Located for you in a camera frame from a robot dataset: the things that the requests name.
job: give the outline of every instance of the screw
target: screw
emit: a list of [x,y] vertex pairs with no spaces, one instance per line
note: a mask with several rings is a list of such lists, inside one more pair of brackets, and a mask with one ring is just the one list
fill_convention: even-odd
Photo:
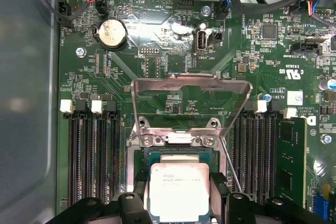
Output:
[[203,6],[202,9],[201,9],[201,14],[204,17],[209,16],[211,14],[211,8],[207,5]]
[[128,194],[128,195],[125,196],[125,199],[133,199],[133,198],[134,198],[134,196],[132,194]]
[[242,199],[243,196],[241,194],[233,194],[233,197],[236,199]]
[[326,134],[323,134],[323,135],[321,136],[321,142],[322,142],[323,144],[330,144],[331,141],[332,141],[332,137],[331,137],[331,136],[326,135]]
[[215,144],[215,140],[212,136],[206,136],[204,140],[204,145],[212,147]]
[[85,48],[82,48],[82,47],[79,47],[76,49],[76,55],[79,57],[79,58],[84,58],[85,55],[86,55],[86,50]]
[[153,145],[153,138],[151,136],[145,136],[143,139],[142,139],[142,144],[144,146],[150,146],[150,145]]
[[278,206],[283,205],[283,202],[280,199],[274,199],[274,200],[272,200],[272,202],[273,202],[273,204],[278,205]]

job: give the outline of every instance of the connector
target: connector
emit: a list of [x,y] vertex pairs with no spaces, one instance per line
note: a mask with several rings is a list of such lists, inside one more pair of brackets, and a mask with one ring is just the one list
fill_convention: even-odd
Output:
[[95,5],[99,15],[102,15],[102,16],[108,15],[109,12],[107,10],[106,0],[97,0],[97,1],[94,2],[94,5]]
[[193,10],[195,0],[177,0],[178,10]]
[[[66,1],[60,1],[58,3],[58,11],[66,16],[70,16],[72,13],[72,9],[71,6],[66,2]],[[72,28],[72,21],[71,20],[62,20],[62,19],[58,19],[59,22],[62,24],[62,26],[66,27],[66,28]]]
[[298,42],[290,46],[290,52],[298,52],[302,54],[315,53],[317,55],[322,55],[322,47],[318,42]]

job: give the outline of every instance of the green circuit board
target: green circuit board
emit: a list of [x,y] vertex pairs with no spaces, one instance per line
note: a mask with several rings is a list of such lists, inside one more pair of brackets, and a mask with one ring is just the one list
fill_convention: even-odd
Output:
[[[64,1],[74,10],[86,0]],[[231,8],[220,21],[217,5],[194,1],[192,8],[183,9],[178,0],[108,0],[108,16],[100,16],[93,5],[89,6],[73,21],[73,28],[60,30],[59,99],[71,99],[75,106],[85,100],[89,108],[92,100],[102,100],[104,108],[108,101],[117,102],[120,155],[116,190],[124,192],[126,141],[134,126],[132,80],[200,73],[249,81],[253,86],[251,104],[259,94],[267,93],[281,110],[297,109],[298,118],[284,120],[279,110],[273,122],[279,132],[275,136],[279,142],[273,194],[313,211],[313,198],[323,195],[323,186],[336,187],[336,95],[319,87],[321,79],[335,78],[336,46],[332,37],[336,29],[314,21],[306,12],[290,13],[289,8],[255,16],[241,15]],[[211,8],[209,16],[201,14],[203,6]],[[318,7],[317,14],[330,22],[336,19],[331,9]],[[128,43],[121,50],[105,50],[93,36],[93,26],[107,18],[122,20],[127,28]],[[193,30],[201,23],[221,36],[206,50],[195,51],[194,34],[175,31],[179,26]],[[318,51],[291,49],[305,41],[318,44]],[[84,48],[86,55],[78,57],[77,48]],[[235,103],[231,94],[213,95],[198,87],[183,87],[178,92],[143,92],[138,107],[153,127],[189,129],[204,126],[213,116],[224,122]],[[253,111],[246,115],[255,119]],[[260,123],[254,124],[265,132]],[[69,131],[68,119],[60,113],[58,212],[64,209],[60,202],[68,199]],[[321,142],[326,134],[334,138],[331,143]],[[233,129],[227,136],[231,152],[235,137]],[[227,176],[234,187],[230,170]]]

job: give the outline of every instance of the black ram slot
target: black ram slot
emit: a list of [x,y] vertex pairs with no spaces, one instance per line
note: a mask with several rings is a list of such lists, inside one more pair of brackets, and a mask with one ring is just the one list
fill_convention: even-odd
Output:
[[74,203],[74,141],[76,139],[76,132],[77,129],[75,128],[77,126],[76,120],[69,119],[69,142],[68,142],[68,207],[70,207]]
[[257,187],[257,199],[258,202],[265,201],[265,187],[267,187],[267,153],[269,146],[266,143],[267,135],[267,120],[265,118],[259,118],[259,139],[258,139],[258,187]]
[[93,170],[94,170],[94,120],[88,119],[88,139],[86,142],[86,197],[94,197],[95,191],[93,189],[94,185],[94,176],[93,176]]
[[120,186],[120,129],[117,116],[110,116],[111,121],[111,155],[112,155],[112,175],[110,179],[110,197],[119,192]]
[[96,119],[97,124],[97,145],[96,145],[96,152],[97,152],[97,198],[102,199],[104,196],[104,188],[102,186],[103,184],[103,178],[104,178],[104,143],[103,141],[103,121],[101,119]]
[[88,143],[88,119],[79,120],[79,197],[78,200],[88,197],[87,192],[87,143]]
[[246,115],[241,114],[235,121],[233,131],[233,164],[243,191],[246,172],[246,122]]
[[269,116],[269,125],[269,197],[274,197],[276,182],[276,141],[279,135],[276,115]]
[[276,119],[275,114],[241,113],[233,127],[234,169],[243,192],[260,204],[274,196]]
[[98,157],[98,198],[103,202],[107,201],[107,120],[101,119],[100,121],[100,137],[97,144],[97,157]]

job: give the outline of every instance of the motherboard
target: motherboard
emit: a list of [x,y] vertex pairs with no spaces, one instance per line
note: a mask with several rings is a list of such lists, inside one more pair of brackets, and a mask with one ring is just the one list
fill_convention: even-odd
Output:
[[[71,13],[86,1],[60,7]],[[316,15],[336,22],[332,9]],[[60,29],[58,213],[85,197],[108,203],[148,180],[153,221],[190,222],[150,207],[169,205],[167,193],[151,188],[177,176],[158,178],[176,169],[174,156],[181,170],[202,169],[181,181],[197,186],[204,173],[222,173],[231,190],[260,204],[286,197],[336,223],[335,36],[292,6],[249,16],[197,0],[90,4]],[[136,143],[146,128],[174,137],[153,139],[148,130]],[[192,134],[218,128],[228,157],[219,139]],[[191,222],[209,222],[207,207]]]

